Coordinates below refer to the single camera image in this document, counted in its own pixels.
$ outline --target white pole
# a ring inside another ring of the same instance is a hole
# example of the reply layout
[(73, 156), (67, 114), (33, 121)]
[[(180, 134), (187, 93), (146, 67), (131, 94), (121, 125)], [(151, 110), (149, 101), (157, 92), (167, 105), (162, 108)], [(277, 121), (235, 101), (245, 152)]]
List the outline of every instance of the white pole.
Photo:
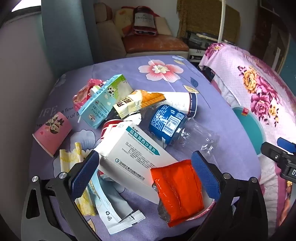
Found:
[(225, 21), (225, 9), (226, 9), (226, 0), (222, 0), (221, 23), (220, 23), (218, 43), (222, 42), (222, 35), (223, 35), (224, 21)]

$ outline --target yellow snack wrapper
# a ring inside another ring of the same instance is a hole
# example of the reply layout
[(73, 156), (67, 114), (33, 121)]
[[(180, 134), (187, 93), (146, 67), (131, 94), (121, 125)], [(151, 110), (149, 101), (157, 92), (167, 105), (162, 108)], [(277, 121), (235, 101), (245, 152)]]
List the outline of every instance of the yellow snack wrapper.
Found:
[(140, 109), (164, 100), (165, 96), (161, 93), (135, 90), (133, 93), (113, 105), (113, 107), (119, 114), (120, 118), (124, 118)]
[[(81, 144), (79, 142), (75, 142), (75, 147), (76, 148), (70, 153), (66, 150), (59, 151), (61, 172), (69, 172), (76, 163), (83, 161)], [(84, 190), (82, 196), (75, 200), (75, 203), (82, 215), (96, 215), (87, 188)]]

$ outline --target orange packet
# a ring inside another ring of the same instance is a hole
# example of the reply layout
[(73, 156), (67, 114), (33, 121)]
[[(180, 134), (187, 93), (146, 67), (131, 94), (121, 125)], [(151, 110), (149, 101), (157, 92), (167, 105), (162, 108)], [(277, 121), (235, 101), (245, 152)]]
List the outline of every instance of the orange packet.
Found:
[(152, 168), (150, 171), (158, 196), (170, 215), (169, 227), (182, 223), (204, 209), (201, 182), (191, 160)]
[(135, 90), (127, 97), (113, 105), (114, 109), (119, 114), (120, 118), (139, 111), (147, 106), (159, 103), (165, 100), (165, 96), (157, 92), (147, 92), (144, 90)]

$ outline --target yellow flower print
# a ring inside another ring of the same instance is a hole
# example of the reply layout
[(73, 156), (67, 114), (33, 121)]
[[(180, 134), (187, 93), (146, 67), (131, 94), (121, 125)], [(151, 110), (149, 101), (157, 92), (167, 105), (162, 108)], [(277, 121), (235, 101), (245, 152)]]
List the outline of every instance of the yellow flower print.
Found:
[(242, 78), (244, 81), (244, 86), (250, 94), (254, 93), (256, 90), (256, 75), (256, 71), (251, 68), (244, 72), (244, 77)]
[(276, 107), (273, 105), (271, 108), (268, 109), (268, 113), (271, 116), (276, 116)]

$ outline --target milk carton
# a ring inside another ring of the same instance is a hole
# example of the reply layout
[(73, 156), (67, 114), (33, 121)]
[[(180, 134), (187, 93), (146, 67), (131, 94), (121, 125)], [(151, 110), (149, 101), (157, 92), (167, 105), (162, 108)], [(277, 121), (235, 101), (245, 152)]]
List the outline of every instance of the milk carton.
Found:
[(97, 129), (106, 119), (112, 106), (133, 92), (122, 74), (113, 76), (78, 111), (81, 118)]

